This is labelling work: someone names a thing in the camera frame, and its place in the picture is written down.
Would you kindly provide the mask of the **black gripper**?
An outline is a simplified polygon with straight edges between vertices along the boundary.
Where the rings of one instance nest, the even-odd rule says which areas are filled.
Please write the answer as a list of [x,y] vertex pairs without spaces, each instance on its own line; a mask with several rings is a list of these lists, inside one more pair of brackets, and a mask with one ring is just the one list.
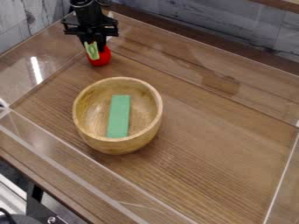
[[107,45],[107,15],[103,14],[99,0],[69,0],[73,14],[60,21],[67,35],[79,36],[80,43],[91,44],[95,35],[97,49],[103,53]]

